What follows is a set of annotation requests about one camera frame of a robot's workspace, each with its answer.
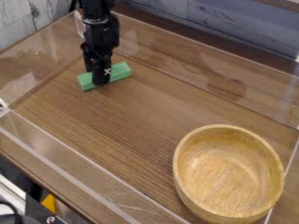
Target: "wooden bowl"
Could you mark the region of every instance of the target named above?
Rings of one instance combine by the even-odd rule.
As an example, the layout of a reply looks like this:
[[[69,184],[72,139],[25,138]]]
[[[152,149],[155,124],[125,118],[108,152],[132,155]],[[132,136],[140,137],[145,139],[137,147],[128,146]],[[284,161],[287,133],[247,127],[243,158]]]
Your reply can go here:
[[[230,125],[206,126],[186,136],[172,169],[184,205],[211,223],[252,223],[282,196],[284,167],[275,150]]]

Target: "bowl rim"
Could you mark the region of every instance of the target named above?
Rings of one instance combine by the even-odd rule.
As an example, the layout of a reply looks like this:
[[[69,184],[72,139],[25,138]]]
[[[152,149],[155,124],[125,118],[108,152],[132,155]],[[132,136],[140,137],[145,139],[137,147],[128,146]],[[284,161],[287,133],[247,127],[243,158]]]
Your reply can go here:
[[[280,178],[280,181],[279,181],[279,189],[278,191],[275,192],[274,194],[274,197],[272,199],[264,204],[262,205],[256,210],[251,211],[251,212],[242,212],[242,213],[236,213],[236,214],[231,214],[231,213],[226,213],[226,212],[222,212],[219,210],[215,210],[212,209],[210,206],[207,206],[203,202],[195,202],[184,187],[183,187],[183,181],[182,181],[182,178],[180,178],[180,175],[179,175],[179,167],[178,167],[178,161],[179,161],[179,155],[180,155],[180,152],[183,150],[183,145],[186,144],[186,142],[188,141],[188,139],[196,135],[198,133],[203,132],[204,130],[211,130],[211,129],[231,129],[231,130],[238,130],[238,131],[242,131],[243,133],[251,135],[268,149],[272,157],[274,157],[274,160],[275,160],[275,164],[276,164],[276,168],[279,170],[279,178]],[[175,153],[174,153],[174,157],[172,157],[172,175],[174,175],[174,179],[178,183],[178,186],[180,187],[180,190],[184,194],[184,196],[188,198],[188,200],[191,201],[191,203],[194,205],[196,205],[196,207],[199,207],[200,209],[206,210],[207,212],[210,212],[211,214],[215,214],[218,216],[222,216],[224,218],[231,218],[231,219],[243,219],[243,218],[250,218],[252,216],[258,216],[260,214],[263,214],[264,212],[267,212],[272,207],[274,205],[276,204],[276,202],[279,201],[280,199],[280,196],[283,194],[283,190],[284,190],[284,185],[286,185],[286,170],[284,170],[284,166],[283,166],[283,163],[282,163],[282,160],[280,160],[280,157],[278,156],[276,154],[276,151],[275,149],[272,148],[272,146],[270,145],[270,143],[267,142],[267,140],[260,137],[258,134],[255,134],[252,131],[247,130],[247,129],[243,129],[238,126],[234,126],[234,125],[227,125],[227,124],[212,124],[212,125],[207,125],[207,126],[203,126],[198,129],[195,129],[192,132],[190,132],[187,134],[187,136],[182,139],[176,149],[175,149]]]

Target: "wooden table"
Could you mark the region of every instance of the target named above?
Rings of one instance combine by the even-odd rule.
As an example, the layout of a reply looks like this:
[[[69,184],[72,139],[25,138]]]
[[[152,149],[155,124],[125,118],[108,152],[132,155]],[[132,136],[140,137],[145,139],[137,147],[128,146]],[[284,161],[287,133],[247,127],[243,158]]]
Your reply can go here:
[[[276,69],[264,59],[255,62],[223,51],[218,38],[210,39],[215,45],[207,45],[200,33],[190,39],[124,15],[120,18],[121,46],[113,61],[128,63],[132,78],[87,93],[76,81],[84,65],[73,15],[1,55],[0,97],[13,110],[0,117],[1,155],[92,222],[139,223],[128,218],[145,217],[137,207],[116,203],[111,207],[100,198],[108,182],[99,181],[104,167],[139,191],[132,191],[132,201],[139,197],[156,201],[172,223],[206,223],[174,189],[174,150],[200,126],[238,125],[271,143],[288,174],[283,198],[260,223],[296,223],[298,64],[251,50],[260,53],[256,59],[267,55],[282,61],[284,66]],[[194,35],[194,30],[183,29]],[[242,45],[235,47],[246,52]],[[132,216],[127,218],[119,208]],[[156,219],[139,221],[167,223],[167,217]]]

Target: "green object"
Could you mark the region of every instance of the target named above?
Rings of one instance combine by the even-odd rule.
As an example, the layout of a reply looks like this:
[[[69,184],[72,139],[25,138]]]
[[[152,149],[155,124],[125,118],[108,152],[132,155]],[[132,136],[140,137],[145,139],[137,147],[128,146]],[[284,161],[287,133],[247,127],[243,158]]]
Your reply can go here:
[[[112,74],[109,77],[109,83],[120,81],[131,76],[131,67],[125,62],[117,63],[112,66]],[[83,91],[91,90],[97,86],[92,83],[92,73],[84,73],[77,76],[79,85]]]

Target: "green block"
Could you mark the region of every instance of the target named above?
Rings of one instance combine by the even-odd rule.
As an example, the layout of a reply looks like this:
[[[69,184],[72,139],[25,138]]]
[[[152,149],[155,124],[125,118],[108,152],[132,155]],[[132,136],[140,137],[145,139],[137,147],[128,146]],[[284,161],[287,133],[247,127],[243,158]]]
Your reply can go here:
[[[117,63],[112,66],[112,74],[109,77],[109,83],[120,81],[131,76],[131,67],[125,62]],[[79,85],[83,91],[91,90],[97,86],[92,83],[92,73],[84,73],[77,76]]]

